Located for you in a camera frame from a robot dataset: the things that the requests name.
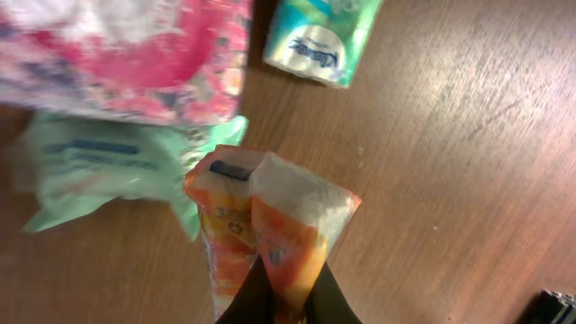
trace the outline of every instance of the scratch on table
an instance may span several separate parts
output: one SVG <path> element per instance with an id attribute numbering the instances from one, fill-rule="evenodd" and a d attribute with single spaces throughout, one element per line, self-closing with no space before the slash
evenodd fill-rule
<path id="1" fill-rule="evenodd" d="M 507 113 L 510 109 L 515 108 L 516 106 L 518 106 L 520 103 L 522 102 L 522 99 L 518 99 L 516 100 L 514 103 L 509 104 L 508 106 L 506 106 L 504 109 L 501 109 L 499 112 L 493 114 L 491 117 L 489 117 L 488 119 L 486 119 L 484 122 L 482 122 L 480 125 L 478 125 L 478 127 L 476 127 L 476 129 L 474 129 L 470 135 L 468 135 L 468 140 L 472 140 L 476 135 L 478 135 L 478 133 L 485 129 L 487 126 L 489 126 L 490 124 L 492 124 L 493 122 L 495 122 L 496 120 L 498 120 L 500 117 L 502 117 L 505 113 Z"/>

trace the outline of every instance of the plastic wrapper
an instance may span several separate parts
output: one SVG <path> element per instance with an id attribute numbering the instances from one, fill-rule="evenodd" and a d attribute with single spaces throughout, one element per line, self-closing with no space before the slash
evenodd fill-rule
<path id="1" fill-rule="evenodd" d="M 11 149 L 16 189 L 35 192 L 35 232 L 86 215 L 116 197 L 169 202 L 191 238 L 197 209 L 182 193 L 185 173 L 217 144 L 238 144 L 248 121 L 211 127 L 96 121 L 38 112 Z"/>
<path id="2" fill-rule="evenodd" d="M 125 122 L 229 121 L 244 83 L 251 5 L 0 0 L 0 101 Z"/>
<path id="3" fill-rule="evenodd" d="M 257 249 L 277 297 L 276 319 L 298 319 L 361 200 L 271 152 L 250 176 L 250 194 Z"/>
<path id="4" fill-rule="evenodd" d="M 349 87 L 382 0 L 281 0 L 264 60 L 280 69 Z"/>
<path id="5" fill-rule="evenodd" d="M 230 306 L 257 256 L 248 178 L 263 154 L 223 147 L 186 175 L 199 207 L 216 319 Z"/>

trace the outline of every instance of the pink floral bag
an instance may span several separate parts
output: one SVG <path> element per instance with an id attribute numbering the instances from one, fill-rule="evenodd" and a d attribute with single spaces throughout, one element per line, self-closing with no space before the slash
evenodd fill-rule
<path id="1" fill-rule="evenodd" d="M 226 122 L 252 0 L 0 0 L 0 101 L 121 122 Z"/>

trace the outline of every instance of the wood grain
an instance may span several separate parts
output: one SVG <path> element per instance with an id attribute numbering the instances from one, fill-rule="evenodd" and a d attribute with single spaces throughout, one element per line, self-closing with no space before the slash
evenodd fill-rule
<path id="1" fill-rule="evenodd" d="M 275 2 L 256 3 L 245 145 L 364 198 L 329 257 L 361 320 L 512 323 L 541 288 L 576 293 L 576 2 L 387 1 L 346 91 L 263 65 Z M 30 236 L 37 204 L 1 175 L 0 322 L 212 321 L 167 205 Z"/>

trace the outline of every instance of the wooden surface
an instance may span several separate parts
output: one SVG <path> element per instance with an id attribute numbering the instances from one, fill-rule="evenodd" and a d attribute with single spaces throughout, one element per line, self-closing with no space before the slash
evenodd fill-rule
<path id="1" fill-rule="evenodd" d="M 361 320 L 513 323 L 541 288 L 576 293 L 575 1 L 387 1 L 349 90 L 264 66 L 275 4 L 257 4 L 245 145 L 364 198 L 329 257 Z M 21 116 L 2 116 L 4 144 Z M 201 244 L 167 205 L 30 236 L 38 205 L 6 177 L 1 323 L 212 321 Z"/>

